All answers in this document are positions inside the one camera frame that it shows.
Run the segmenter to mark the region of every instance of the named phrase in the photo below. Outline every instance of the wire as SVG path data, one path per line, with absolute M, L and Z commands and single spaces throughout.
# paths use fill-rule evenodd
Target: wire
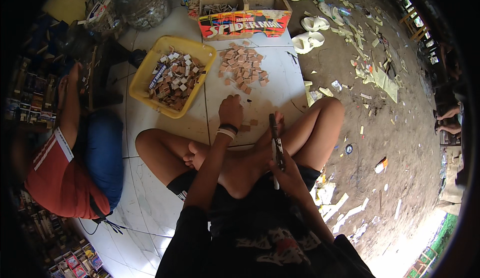
M 95 228 L 95 230 L 93 231 L 93 233 L 88 233 L 88 231 L 85 229 L 85 227 L 84 227 L 84 225 L 82 224 L 82 222 L 80 221 L 80 219 L 78 219 L 78 221 L 80 222 L 80 225 L 81 225 L 81 227 L 83 228 L 83 230 L 85 230 L 85 232 L 86 232 L 88 235 L 93 235 L 95 232 L 97 232 L 97 229 L 99 228 L 99 225 L 100 225 L 100 224 L 97 224 L 97 225 L 96 225 L 96 228 Z M 105 222 L 105 223 L 106 223 L 106 224 L 110 224 L 110 225 L 113 224 L 114 226 L 117 227 L 117 229 L 118 229 L 118 227 L 120 227 L 120 228 L 123 228 L 123 229 L 132 230 L 132 231 L 135 231 L 135 232 L 138 232 L 138 233 L 145 233 L 145 234 L 150 234 L 150 235 L 155 235 L 155 236 L 163 236 L 163 237 L 170 238 L 170 239 L 173 238 L 173 236 L 169 236 L 169 235 L 155 234 L 155 233 L 146 233 L 146 232 L 144 232 L 144 231 L 135 230 L 135 229 L 132 229 L 132 228 L 129 228 L 129 227 L 123 227 L 123 226 L 120 226 L 120 225 L 118 225 L 118 224 L 115 224 L 115 223 L 113 223 L 113 222 L 111 222 L 111 221 L 108 221 L 108 222 Z M 113 231 L 115 231 L 115 233 L 120 232 L 121 234 L 123 234 L 119 229 L 118 229 L 118 232 L 117 232 L 113 227 L 112 227 L 112 229 L 113 229 Z

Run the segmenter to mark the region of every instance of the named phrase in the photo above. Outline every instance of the small wooden square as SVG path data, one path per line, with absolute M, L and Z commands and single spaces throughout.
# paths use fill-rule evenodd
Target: small wooden square
M 245 132 L 245 131 L 250 131 L 250 126 L 248 125 L 240 125 L 240 128 L 238 129 L 239 131 Z

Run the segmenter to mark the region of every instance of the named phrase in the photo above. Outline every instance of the hand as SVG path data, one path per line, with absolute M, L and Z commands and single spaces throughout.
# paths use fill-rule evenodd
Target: hand
M 240 95 L 229 95 L 222 101 L 218 112 L 220 124 L 231 124 L 237 128 L 242 125 L 243 106 L 240 104 L 240 99 Z
M 62 110 L 63 109 L 63 99 L 65 98 L 65 94 L 67 93 L 67 86 L 68 86 L 68 75 L 65 75 L 60 80 L 58 84 L 58 106 L 57 108 Z
M 78 81 L 78 72 L 83 68 L 84 66 L 81 63 L 75 63 L 68 74 L 69 81 L 76 83 Z
M 285 158 L 285 172 L 282 172 L 274 161 L 268 162 L 270 170 L 277 179 L 280 188 L 287 195 L 297 199 L 298 201 L 303 201 L 306 198 L 308 199 L 310 194 L 307 186 L 303 182 L 297 164 L 295 161 L 293 161 L 285 149 L 283 150 L 283 154 Z

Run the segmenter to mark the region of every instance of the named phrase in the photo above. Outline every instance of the black wristband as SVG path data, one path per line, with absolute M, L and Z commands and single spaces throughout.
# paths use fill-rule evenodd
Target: black wristband
M 239 132 L 239 129 L 231 124 L 221 124 L 219 126 L 219 128 L 223 128 L 223 129 L 228 129 L 230 128 L 231 130 L 233 130 L 235 132 L 235 134 L 237 134 Z

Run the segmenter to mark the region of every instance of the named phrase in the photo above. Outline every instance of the cardboard box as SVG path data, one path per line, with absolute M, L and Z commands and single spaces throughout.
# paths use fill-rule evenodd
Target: cardboard box
M 204 15 L 211 4 L 237 6 L 237 11 Z M 248 39 L 263 32 L 279 37 L 287 28 L 292 9 L 287 0 L 190 0 L 189 17 L 198 21 L 205 41 Z

